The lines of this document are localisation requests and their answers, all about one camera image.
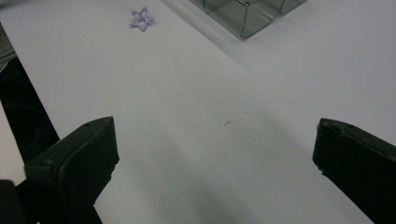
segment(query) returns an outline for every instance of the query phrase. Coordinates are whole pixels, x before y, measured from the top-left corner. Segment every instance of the purple flower-shaped object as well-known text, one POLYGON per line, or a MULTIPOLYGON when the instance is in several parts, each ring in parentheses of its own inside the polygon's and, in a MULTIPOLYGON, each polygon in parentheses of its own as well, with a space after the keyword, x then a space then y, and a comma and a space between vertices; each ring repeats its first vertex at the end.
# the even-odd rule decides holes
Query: purple flower-shaped object
POLYGON ((148 26, 154 22, 154 17, 148 14, 148 7, 143 7, 140 11, 131 10, 131 13, 134 18, 129 25, 132 28, 138 27, 140 31, 144 32, 148 26))

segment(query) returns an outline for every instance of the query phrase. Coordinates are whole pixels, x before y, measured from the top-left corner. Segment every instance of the star-shaped toy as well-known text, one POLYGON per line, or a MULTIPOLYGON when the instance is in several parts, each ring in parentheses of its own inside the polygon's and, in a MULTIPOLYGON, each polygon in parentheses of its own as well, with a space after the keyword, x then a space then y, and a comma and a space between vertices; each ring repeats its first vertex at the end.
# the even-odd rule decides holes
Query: star-shaped toy
POLYGON ((134 17, 129 25, 132 28, 138 27, 140 31, 146 31, 149 25, 154 22, 154 17, 148 14, 148 7, 143 7, 140 11, 131 10, 134 17))

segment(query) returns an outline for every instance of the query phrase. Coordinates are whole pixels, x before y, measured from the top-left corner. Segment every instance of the purple star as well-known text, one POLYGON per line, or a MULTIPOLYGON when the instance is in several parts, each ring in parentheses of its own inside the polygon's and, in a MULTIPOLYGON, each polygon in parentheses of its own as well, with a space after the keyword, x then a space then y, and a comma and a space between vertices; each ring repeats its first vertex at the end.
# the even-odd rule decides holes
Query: purple star
POLYGON ((140 31, 146 31, 149 25, 154 22, 154 17, 148 14, 148 7, 144 6, 142 10, 136 11, 131 10, 132 16, 134 17, 133 20, 129 23, 129 25, 134 28, 138 27, 140 31))

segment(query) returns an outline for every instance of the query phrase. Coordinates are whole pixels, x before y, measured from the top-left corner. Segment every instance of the small purple object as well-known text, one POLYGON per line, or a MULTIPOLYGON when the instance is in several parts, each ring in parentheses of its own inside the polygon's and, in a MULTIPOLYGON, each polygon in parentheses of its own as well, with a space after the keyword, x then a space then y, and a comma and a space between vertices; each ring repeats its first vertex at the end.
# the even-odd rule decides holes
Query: small purple object
POLYGON ((140 11, 131 10, 133 20, 129 23, 132 28, 138 27, 145 32, 149 25, 154 22, 154 17, 148 14, 148 7, 144 6, 140 11))

